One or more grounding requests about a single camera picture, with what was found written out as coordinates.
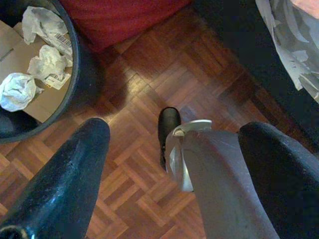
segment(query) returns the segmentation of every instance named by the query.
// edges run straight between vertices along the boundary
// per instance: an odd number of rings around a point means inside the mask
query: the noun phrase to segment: black trash bin
[[[44,123],[36,121],[23,111],[11,113],[0,107],[0,143],[24,140],[41,132],[57,121],[67,109],[74,106],[81,107],[94,101],[100,88],[98,82],[101,75],[98,65],[92,53],[76,33],[70,17],[58,0],[1,0],[0,20],[13,27],[22,21],[22,15],[28,6],[44,7],[59,14],[64,20],[72,42],[72,76],[62,103]]]

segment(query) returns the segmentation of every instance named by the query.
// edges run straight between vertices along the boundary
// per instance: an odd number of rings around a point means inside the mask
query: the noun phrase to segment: barcode
[[[69,39],[65,38],[65,36],[63,36],[63,35],[57,33],[57,34],[55,35],[55,37],[56,37],[60,42],[62,42],[63,44],[67,45],[68,47],[71,47],[71,46],[72,46],[71,41],[70,41]]]
[[[51,74],[50,77],[54,78],[55,80],[59,81],[59,82],[62,82],[63,79],[59,79],[59,76],[58,75],[53,75]]]

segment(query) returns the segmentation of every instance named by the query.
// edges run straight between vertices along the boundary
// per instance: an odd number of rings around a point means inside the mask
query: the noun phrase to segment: black plastic
[[[0,110],[0,143],[24,140],[53,124],[70,107],[80,107],[95,100],[98,95],[101,74],[92,53],[77,34],[70,17],[58,0],[2,0],[0,20],[14,26],[22,20],[27,6],[40,6],[58,12],[68,29],[73,49],[73,70],[69,89],[54,114],[39,123],[25,112],[8,113]]]
[[[242,127],[239,143],[258,197],[279,237],[318,238],[318,159],[266,123]]]
[[[109,140],[107,123],[86,121],[3,217],[0,239],[82,239],[97,200]]]

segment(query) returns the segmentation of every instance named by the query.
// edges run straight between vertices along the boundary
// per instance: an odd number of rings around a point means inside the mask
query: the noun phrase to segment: black sofa
[[[195,0],[194,8],[241,64],[319,148],[319,104],[297,91],[275,50],[255,0]]]

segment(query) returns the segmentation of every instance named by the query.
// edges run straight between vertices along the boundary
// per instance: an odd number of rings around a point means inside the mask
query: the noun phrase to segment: cardboard box
[[[11,73],[27,74],[31,58],[38,56],[40,48],[45,44],[37,36],[34,43],[27,45],[23,40],[21,22],[12,29],[0,21],[0,83]],[[71,74],[72,67],[66,68],[66,72]],[[63,101],[70,80],[60,90],[49,88],[39,80],[35,83],[44,91],[37,95],[23,111],[36,120],[45,122]]]

